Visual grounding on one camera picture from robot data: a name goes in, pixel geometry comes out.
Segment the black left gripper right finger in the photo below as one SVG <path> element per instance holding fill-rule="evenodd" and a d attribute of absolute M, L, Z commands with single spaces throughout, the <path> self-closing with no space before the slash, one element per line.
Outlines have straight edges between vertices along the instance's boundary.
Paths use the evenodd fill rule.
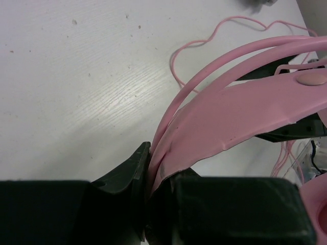
<path fill-rule="evenodd" d="M 268 177 L 165 179 L 147 205 L 149 244 L 316 244 L 298 187 Z"/>

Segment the pink headphones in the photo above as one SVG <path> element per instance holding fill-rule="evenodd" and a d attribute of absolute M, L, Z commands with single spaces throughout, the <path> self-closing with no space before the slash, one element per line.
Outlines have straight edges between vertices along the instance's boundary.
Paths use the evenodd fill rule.
<path fill-rule="evenodd" d="M 268 38 L 230 51 L 199 71 L 159 123 L 148 198 L 165 179 L 251 137 L 271 142 L 326 137 L 324 61 L 288 65 L 299 54 L 324 49 L 325 37 Z M 316 244 L 326 244 L 326 175 L 298 189 Z"/>

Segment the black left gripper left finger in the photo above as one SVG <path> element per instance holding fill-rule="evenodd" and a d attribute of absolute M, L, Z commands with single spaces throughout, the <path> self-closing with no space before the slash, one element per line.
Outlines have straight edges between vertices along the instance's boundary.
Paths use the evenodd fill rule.
<path fill-rule="evenodd" d="M 150 143 L 95 181 L 1 181 L 1 244 L 140 244 Z"/>

